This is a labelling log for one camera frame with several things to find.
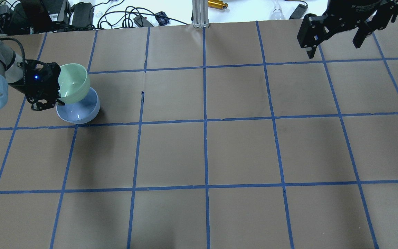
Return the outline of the black working gripper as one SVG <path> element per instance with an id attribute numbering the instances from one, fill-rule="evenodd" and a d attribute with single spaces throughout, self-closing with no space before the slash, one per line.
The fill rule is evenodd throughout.
<path id="1" fill-rule="evenodd" d="M 61 68 L 56 62 L 44 63 L 38 60 L 25 60 L 19 65 L 23 70 L 21 78 L 12 87 L 21 92 L 31 103 L 31 110 L 44 111 L 56 105 L 64 106 L 60 100 L 58 78 Z"/>

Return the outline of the black idle gripper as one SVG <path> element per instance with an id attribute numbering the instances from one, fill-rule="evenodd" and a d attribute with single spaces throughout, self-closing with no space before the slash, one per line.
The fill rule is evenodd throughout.
<path id="1" fill-rule="evenodd" d="M 358 26 L 353 38 L 355 48 L 360 48 L 365 38 L 375 30 L 384 30 L 398 16 L 398 0 L 329 0 L 325 15 L 309 13 L 303 17 L 297 41 L 313 59 L 316 48 L 337 31 Z"/>

